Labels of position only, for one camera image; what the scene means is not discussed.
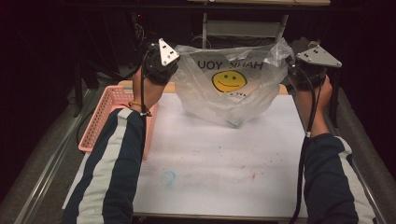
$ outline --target yellow smiley face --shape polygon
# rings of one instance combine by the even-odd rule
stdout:
[[[229,92],[241,89],[248,82],[244,75],[237,71],[224,71],[216,73],[212,77],[212,83],[218,91]]]

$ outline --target plastic basket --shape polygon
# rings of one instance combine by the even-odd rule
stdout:
[[[79,150],[91,152],[93,146],[96,143],[96,139],[98,138],[99,133],[105,126],[108,115],[111,113],[111,111],[116,108],[125,108],[125,105],[128,105],[128,102],[132,101],[133,99],[134,95],[132,94],[132,91],[128,92],[122,86],[106,87],[101,99],[99,100],[98,106],[93,112],[88,127],[85,130],[85,133],[78,144]],[[146,160],[149,155],[149,143],[151,140],[151,133],[157,114],[157,108],[158,104],[150,109],[152,117],[148,117],[147,119],[147,134],[143,160]]]

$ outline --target navy blue sleeve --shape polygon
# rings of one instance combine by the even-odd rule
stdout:
[[[63,223],[131,223],[142,158],[142,119],[116,109],[98,136]]]
[[[304,170],[308,223],[375,223],[351,153],[342,138],[329,133],[310,140]]]

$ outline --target paint stain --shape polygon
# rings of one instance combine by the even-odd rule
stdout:
[[[166,171],[161,176],[161,183],[165,186],[171,186],[176,179],[176,174],[173,171]]]

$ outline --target white plastic bag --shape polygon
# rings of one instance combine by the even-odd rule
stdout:
[[[217,124],[239,127],[265,111],[288,73],[292,51],[274,45],[235,49],[175,48],[180,54],[171,81],[183,108]]]

